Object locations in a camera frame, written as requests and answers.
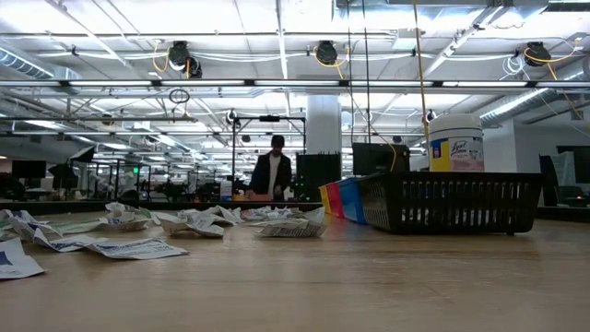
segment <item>disinfecting wipes container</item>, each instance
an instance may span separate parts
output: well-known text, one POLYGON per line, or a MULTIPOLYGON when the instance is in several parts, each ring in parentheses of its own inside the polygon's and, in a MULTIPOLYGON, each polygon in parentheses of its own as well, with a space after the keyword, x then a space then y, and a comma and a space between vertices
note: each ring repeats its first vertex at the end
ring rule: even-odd
POLYGON ((483 131, 469 114, 444 115, 429 125, 431 172, 484 172, 483 131))

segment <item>exposed ductwork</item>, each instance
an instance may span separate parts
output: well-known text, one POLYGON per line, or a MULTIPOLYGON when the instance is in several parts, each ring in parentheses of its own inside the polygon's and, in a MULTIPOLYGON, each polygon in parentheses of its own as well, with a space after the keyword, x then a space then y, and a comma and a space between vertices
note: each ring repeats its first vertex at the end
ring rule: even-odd
MULTIPOLYGON (((590 80, 590 56, 575 61, 557 71, 560 80, 590 80)), ((546 102, 558 99, 555 89, 532 89, 516 96, 507 96, 484 106, 475 114, 480 115, 481 124, 490 126, 511 119, 517 115, 542 106, 546 102)))
POLYGON ((50 79, 54 76, 53 72, 33 64, 5 47, 0 47, 0 65, 5 65, 36 79, 50 79))
MULTIPOLYGON (((488 7, 502 7, 494 18, 512 12, 522 20, 543 11, 549 0, 420 0, 419 16, 422 20, 435 21, 478 15, 488 7)), ((335 0, 334 19, 368 21, 412 22, 414 21, 413 0, 335 0)))

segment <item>black jacket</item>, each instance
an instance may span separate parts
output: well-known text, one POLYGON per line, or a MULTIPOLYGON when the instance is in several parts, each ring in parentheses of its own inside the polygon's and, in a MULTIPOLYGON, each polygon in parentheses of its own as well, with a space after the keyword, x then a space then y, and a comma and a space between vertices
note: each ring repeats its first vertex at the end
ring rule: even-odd
MULTIPOLYGON (((270 152, 265 155, 258 156, 256 167, 252 173, 252 181, 250 182, 250 189, 254 190, 259 195, 268 194, 268 183, 270 182, 270 152)), ((280 156, 278 163, 277 178, 275 179, 275 186, 280 185, 282 190, 285 190, 291 183, 291 159, 280 156)))

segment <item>desk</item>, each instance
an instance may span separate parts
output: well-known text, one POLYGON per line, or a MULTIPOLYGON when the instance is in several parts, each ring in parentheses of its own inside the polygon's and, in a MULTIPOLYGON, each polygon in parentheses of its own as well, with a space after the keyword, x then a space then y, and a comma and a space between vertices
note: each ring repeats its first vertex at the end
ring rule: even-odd
POLYGON ((25 244, 47 273, 0 283, 0 322, 3 332, 584 331, 589 238, 590 225, 562 221, 514 237, 394 236, 331 219, 320 239, 240 226, 223 240, 169 239, 190 254, 146 261, 25 244))

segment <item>dark hair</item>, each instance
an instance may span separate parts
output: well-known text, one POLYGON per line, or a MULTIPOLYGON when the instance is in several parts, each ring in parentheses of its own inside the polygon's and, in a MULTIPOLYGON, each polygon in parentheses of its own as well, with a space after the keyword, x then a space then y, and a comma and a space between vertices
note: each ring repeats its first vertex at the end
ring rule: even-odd
POLYGON ((281 135, 274 135, 273 138, 270 140, 270 146, 273 148, 284 148, 285 137, 281 135))

